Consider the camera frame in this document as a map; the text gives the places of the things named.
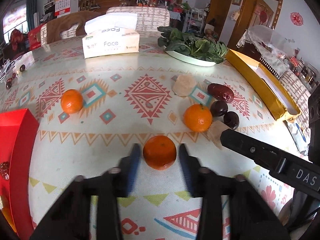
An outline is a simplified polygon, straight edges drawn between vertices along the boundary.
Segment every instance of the red tray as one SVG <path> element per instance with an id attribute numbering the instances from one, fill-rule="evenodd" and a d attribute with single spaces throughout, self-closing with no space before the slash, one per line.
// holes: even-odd
<path id="1" fill-rule="evenodd" d="M 0 176 L 0 195 L 10 202 L 21 240 L 33 232 L 28 199 L 29 167 L 39 123 L 28 109 L 0 114 L 0 163 L 10 162 L 9 181 Z"/>

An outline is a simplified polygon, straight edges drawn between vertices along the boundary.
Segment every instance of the window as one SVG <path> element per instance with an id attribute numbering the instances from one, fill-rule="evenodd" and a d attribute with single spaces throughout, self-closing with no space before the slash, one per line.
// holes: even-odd
<path id="1" fill-rule="evenodd" d="M 6 43 L 9 43 L 10 35 L 14 29 L 21 31 L 22 33 L 28 33 L 28 22 L 25 4 L 7 12 L 3 19 L 3 33 Z"/>

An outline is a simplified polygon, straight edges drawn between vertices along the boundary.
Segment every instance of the chinese character decoration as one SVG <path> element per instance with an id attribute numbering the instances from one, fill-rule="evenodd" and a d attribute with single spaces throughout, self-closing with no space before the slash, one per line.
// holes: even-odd
<path id="1" fill-rule="evenodd" d="M 296 13 L 296 12 L 291 13 L 290 19 L 294 25 L 297 25 L 297 26 L 303 25 L 303 18 L 299 13 Z"/>

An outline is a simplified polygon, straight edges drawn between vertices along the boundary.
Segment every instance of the tangerine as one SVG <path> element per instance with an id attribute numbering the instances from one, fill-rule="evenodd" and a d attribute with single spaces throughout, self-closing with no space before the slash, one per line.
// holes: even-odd
<path id="1" fill-rule="evenodd" d="M 196 104 L 188 107 L 184 113 L 183 121 L 193 132 L 204 132 L 212 123 L 212 115 L 209 108 L 203 104 Z"/>
<path id="2" fill-rule="evenodd" d="M 79 112 L 83 106 L 83 97 L 78 90 L 69 89 L 61 98 L 62 110 L 67 114 Z"/>
<path id="3" fill-rule="evenodd" d="M 143 157 L 153 169 L 162 171 L 169 168 L 177 157 L 177 149 L 167 136 L 151 137 L 143 148 Z"/>

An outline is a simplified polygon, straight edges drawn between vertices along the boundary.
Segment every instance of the brown cloth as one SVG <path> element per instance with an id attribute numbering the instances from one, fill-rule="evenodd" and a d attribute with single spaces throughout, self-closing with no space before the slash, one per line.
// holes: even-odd
<path id="1" fill-rule="evenodd" d="M 73 25 L 79 24 L 76 36 L 86 35 L 84 25 L 87 21 L 103 15 L 99 12 L 80 11 L 54 19 L 47 23 L 47 44 L 60 41 L 60 33 L 69 30 Z"/>

